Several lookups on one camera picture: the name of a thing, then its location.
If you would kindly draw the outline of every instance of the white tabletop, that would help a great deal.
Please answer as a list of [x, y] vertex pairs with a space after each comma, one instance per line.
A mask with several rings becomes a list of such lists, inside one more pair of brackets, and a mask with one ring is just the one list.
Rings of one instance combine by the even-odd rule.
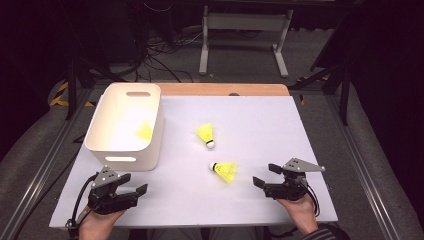
[[[284, 178], [268, 171], [296, 157], [317, 164], [292, 97], [163, 96], [165, 115], [158, 165], [149, 172], [131, 172], [118, 193], [148, 183], [147, 193], [115, 226], [128, 228], [241, 226], [290, 223], [286, 210], [253, 185]], [[214, 127], [215, 148], [196, 135], [204, 123]], [[210, 171], [211, 162], [236, 162], [235, 179], [227, 184]], [[83, 145], [65, 184], [50, 227], [63, 228], [89, 176], [102, 164]], [[307, 173], [320, 203], [318, 221], [337, 221], [321, 173]], [[79, 212], [87, 203], [85, 191]]]

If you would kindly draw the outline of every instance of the white plastic bin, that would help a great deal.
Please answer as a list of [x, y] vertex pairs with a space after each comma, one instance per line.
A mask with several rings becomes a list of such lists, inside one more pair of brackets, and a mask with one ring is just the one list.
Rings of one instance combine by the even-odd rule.
[[158, 85], [114, 83], [99, 101], [85, 146], [113, 170], [149, 171], [159, 160], [163, 125]]

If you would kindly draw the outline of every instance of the human hand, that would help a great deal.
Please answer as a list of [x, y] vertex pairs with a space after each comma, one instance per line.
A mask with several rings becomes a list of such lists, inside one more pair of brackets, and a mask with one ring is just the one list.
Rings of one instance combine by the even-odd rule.
[[121, 217], [124, 211], [119, 211], [107, 215], [101, 215], [91, 211], [89, 207], [85, 207], [84, 211], [90, 212], [82, 221], [79, 227], [80, 240], [106, 240], [112, 232], [113, 225], [116, 220]]
[[276, 199], [283, 205], [289, 213], [293, 223], [303, 235], [318, 230], [318, 224], [315, 218], [315, 206], [309, 194], [305, 194], [297, 201], [290, 201], [286, 199]]

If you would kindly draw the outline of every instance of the person's left hand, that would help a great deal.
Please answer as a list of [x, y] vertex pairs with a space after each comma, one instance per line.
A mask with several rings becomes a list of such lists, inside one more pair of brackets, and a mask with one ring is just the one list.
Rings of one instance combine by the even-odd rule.
[[[85, 207], [84, 211], [90, 211], [89, 207]], [[79, 227], [80, 240], [107, 240], [112, 232], [113, 225], [116, 220], [125, 213], [124, 211], [115, 212], [107, 215], [100, 215], [91, 211], [82, 221]]]

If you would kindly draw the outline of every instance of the shuttlecock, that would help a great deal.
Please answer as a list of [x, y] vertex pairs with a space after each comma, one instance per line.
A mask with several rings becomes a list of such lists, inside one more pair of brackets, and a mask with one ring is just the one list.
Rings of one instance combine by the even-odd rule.
[[144, 138], [146, 140], [151, 140], [153, 135], [153, 130], [150, 127], [147, 121], [143, 121], [140, 128], [137, 130], [136, 135], [140, 138]]
[[211, 123], [206, 123], [196, 128], [196, 133], [206, 143], [206, 147], [213, 148], [215, 146], [215, 142], [213, 141], [213, 130]]
[[222, 179], [227, 183], [233, 181], [236, 175], [237, 165], [234, 162], [231, 163], [211, 163], [209, 169], [216, 172]]

